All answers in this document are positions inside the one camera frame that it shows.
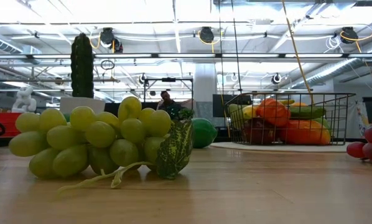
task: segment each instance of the cactus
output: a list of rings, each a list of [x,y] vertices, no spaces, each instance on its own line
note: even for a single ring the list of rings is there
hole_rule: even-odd
[[[93,98],[93,55],[89,38],[75,37],[71,54],[73,97]]]

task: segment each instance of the table surface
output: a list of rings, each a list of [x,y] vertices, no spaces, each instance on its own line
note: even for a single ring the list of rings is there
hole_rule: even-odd
[[[196,149],[176,180],[147,167],[57,197],[93,177],[43,181],[0,148],[0,223],[372,223],[372,164],[345,153]]]

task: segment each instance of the round mat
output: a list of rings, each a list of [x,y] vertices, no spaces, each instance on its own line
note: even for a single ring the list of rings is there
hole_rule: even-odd
[[[252,151],[275,151],[275,152],[346,152],[346,147],[349,144],[342,142],[338,146],[287,146],[287,145],[271,145],[271,146],[249,146],[244,144],[237,144],[233,142],[216,142],[212,143],[211,147],[219,147],[225,149],[239,149]]]

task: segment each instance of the red box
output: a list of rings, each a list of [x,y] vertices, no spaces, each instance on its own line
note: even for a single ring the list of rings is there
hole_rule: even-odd
[[[5,134],[1,135],[0,138],[14,137],[20,134],[20,131],[16,129],[16,119],[21,113],[0,113],[0,123],[5,127]]]

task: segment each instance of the person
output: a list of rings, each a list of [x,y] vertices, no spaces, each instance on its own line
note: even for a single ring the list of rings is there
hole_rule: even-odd
[[[171,117],[171,119],[179,119],[179,111],[181,109],[186,108],[183,106],[185,103],[188,103],[189,101],[191,101],[191,100],[187,100],[181,103],[177,103],[171,99],[167,91],[161,92],[161,98],[162,100],[157,105],[157,110],[166,111]]]

